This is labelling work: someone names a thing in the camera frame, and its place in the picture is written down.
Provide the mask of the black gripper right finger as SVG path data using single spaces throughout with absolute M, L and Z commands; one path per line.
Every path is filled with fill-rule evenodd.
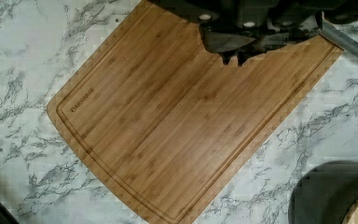
M 295 29 L 287 33 L 263 35 L 256 41 L 239 48 L 237 51 L 238 66 L 242 66 L 248 59 L 268 51 L 281 49 L 287 45 L 295 45 L 309 40 L 319 34 L 319 30 Z

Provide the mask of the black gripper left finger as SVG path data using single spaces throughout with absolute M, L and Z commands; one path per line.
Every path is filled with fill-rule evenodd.
M 239 34 L 228 34 L 214 31 L 211 27 L 199 26 L 200 37 L 205 49 L 218 54 L 224 65 L 228 65 L 233 57 L 237 58 L 237 65 L 243 65 L 251 53 L 246 51 L 254 38 Z

